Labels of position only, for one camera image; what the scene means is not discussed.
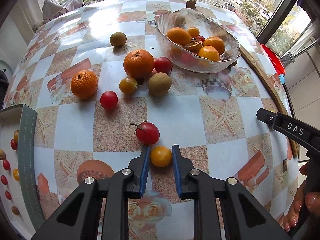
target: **glass bowl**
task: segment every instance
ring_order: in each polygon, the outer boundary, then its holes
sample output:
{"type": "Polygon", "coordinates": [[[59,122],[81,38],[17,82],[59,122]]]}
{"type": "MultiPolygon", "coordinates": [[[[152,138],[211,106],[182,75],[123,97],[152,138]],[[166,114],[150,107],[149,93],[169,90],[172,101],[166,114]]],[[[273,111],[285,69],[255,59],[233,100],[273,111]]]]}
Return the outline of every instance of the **glass bowl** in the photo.
{"type": "Polygon", "coordinates": [[[217,73],[226,69],[240,57],[240,44],[233,35],[206,15],[190,8],[168,12],[156,19],[156,39],[167,58],[175,65],[193,72],[217,73]],[[174,27],[181,27],[185,30],[190,27],[197,27],[200,30],[200,35],[205,38],[219,37],[224,41],[226,51],[220,55],[220,61],[218,62],[198,57],[165,36],[167,31],[174,27]]]}

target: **blue gripper pad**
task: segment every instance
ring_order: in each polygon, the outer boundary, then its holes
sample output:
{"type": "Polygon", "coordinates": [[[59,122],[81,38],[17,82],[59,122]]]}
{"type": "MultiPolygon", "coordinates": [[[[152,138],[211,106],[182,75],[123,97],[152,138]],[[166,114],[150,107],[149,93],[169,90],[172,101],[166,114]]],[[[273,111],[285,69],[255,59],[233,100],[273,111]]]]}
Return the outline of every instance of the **blue gripper pad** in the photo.
{"type": "Polygon", "coordinates": [[[173,163],[174,179],[176,182],[176,190],[177,190],[178,197],[181,198],[182,185],[181,185],[181,175],[180,175],[180,170],[179,170],[177,154],[181,156],[180,152],[177,153],[175,146],[172,146],[172,163],[173,163]]]}
{"type": "Polygon", "coordinates": [[[143,166],[141,169],[141,175],[140,175],[140,190],[139,190],[139,195],[140,197],[143,196],[144,192],[146,191],[146,186],[147,186],[147,179],[148,179],[148,171],[149,171],[149,163],[150,163],[150,147],[148,148],[143,166]]]}

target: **white cloth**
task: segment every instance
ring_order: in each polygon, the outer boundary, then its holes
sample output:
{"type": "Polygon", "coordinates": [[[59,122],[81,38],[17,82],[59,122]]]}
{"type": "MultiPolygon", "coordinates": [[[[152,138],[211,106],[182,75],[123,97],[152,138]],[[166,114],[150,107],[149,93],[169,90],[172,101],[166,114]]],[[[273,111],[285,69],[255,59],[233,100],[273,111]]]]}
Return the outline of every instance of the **white cloth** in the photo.
{"type": "Polygon", "coordinates": [[[68,0],[59,4],[56,0],[44,0],[42,16],[44,21],[52,20],[82,6],[82,0],[68,0]]]}

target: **window frame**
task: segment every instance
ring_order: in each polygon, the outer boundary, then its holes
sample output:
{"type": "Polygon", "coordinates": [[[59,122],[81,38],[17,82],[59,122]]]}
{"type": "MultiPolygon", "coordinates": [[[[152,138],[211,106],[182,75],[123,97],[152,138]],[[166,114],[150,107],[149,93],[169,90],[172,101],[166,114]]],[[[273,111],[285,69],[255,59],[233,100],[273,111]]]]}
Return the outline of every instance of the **window frame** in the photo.
{"type": "Polygon", "coordinates": [[[297,0],[281,1],[270,20],[257,36],[257,40],[260,44],[266,44],[270,40],[272,35],[276,32],[285,18],[289,15],[296,2],[297,0]]]}

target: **red cherry tomato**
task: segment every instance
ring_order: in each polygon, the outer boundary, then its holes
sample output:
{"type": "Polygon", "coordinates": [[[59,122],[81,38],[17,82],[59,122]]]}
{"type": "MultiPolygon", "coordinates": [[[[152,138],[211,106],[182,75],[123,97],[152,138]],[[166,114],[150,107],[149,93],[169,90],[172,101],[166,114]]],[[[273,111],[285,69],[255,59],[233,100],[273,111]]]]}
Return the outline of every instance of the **red cherry tomato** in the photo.
{"type": "Polygon", "coordinates": [[[2,182],[3,185],[7,185],[8,184],[7,178],[4,175],[1,175],[1,182],[2,182]]]}
{"type": "Polygon", "coordinates": [[[130,125],[137,126],[137,138],[144,145],[155,144],[160,138],[158,128],[153,123],[147,122],[147,120],[144,120],[140,125],[135,123],[130,123],[130,125]]]}
{"type": "Polygon", "coordinates": [[[106,110],[114,110],[118,106],[118,96],[113,91],[104,92],[100,97],[100,104],[106,110]]]}
{"type": "Polygon", "coordinates": [[[155,60],[155,70],[157,72],[170,73],[172,62],[166,57],[160,57],[155,60]]]}
{"type": "Polygon", "coordinates": [[[205,38],[204,38],[203,36],[201,36],[201,35],[196,36],[195,39],[201,39],[202,44],[203,44],[203,42],[205,41],[205,38]]]}
{"type": "Polygon", "coordinates": [[[18,144],[14,141],[14,139],[10,141],[10,145],[13,150],[16,151],[18,149],[18,144]]]}
{"type": "Polygon", "coordinates": [[[9,193],[9,191],[5,191],[4,192],[4,195],[5,195],[5,197],[7,198],[7,199],[9,199],[9,200],[12,200],[12,197],[11,197],[11,194],[9,193]]]}
{"type": "Polygon", "coordinates": [[[10,163],[8,162],[8,160],[3,160],[2,166],[6,171],[10,170],[10,163]]]}

